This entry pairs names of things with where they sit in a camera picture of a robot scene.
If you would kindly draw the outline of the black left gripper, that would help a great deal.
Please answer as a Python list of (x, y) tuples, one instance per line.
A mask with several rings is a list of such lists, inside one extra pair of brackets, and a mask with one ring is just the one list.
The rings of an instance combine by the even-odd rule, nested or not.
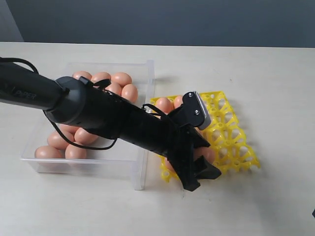
[(194, 160), (194, 150), (209, 148), (210, 143), (192, 126), (186, 125), (179, 129), (179, 137), (174, 146), (168, 150), (167, 159), (175, 172), (166, 169), (162, 162), (162, 177), (165, 180), (176, 177), (187, 191), (194, 191), (199, 186), (199, 180), (214, 180), (221, 176), (221, 171), (210, 164), (204, 156)]

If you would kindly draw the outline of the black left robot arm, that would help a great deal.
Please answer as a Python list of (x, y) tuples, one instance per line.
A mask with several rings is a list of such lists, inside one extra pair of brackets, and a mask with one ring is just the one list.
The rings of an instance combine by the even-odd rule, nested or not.
[(92, 83), (85, 77), (51, 80), (27, 60), (0, 60), (2, 103), (42, 110), (53, 126), (81, 127), (113, 142), (122, 139), (161, 155), (187, 191), (197, 189), (202, 179), (221, 175), (204, 155), (196, 155), (198, 148), (210, 145), (200, 131), (211, 123), (197, 92), (186, 93), (182, 104), (166, 114), (149, 103), (137, 107), (106, 90), (109, 84), (108, 79)]

